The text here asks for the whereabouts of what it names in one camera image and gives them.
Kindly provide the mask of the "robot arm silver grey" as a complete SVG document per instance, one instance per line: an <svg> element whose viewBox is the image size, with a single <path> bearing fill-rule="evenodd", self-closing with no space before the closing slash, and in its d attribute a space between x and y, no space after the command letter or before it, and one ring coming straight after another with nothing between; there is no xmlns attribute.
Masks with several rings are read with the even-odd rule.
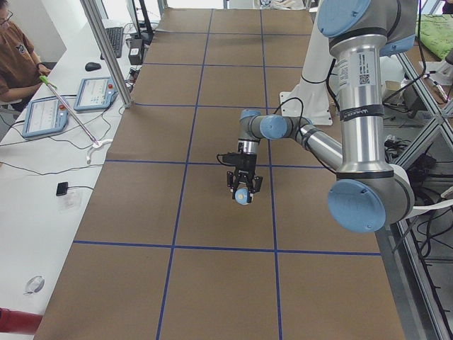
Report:
<svg viewBox="0 0 453 340"><path fill-rule="evenodd" d="M415 40L416 1L324 1L317 28L338 65L341 141L303 116L262 115L244 110L236 152L222 155L230 166L227 185L247 205L259 192L256 159L261 140L289 138L336 173L328 192L333 219L353 232L375 232L411 215L415 198L406 172L384 152L384 106L380 59L409 50Z"/></svg>

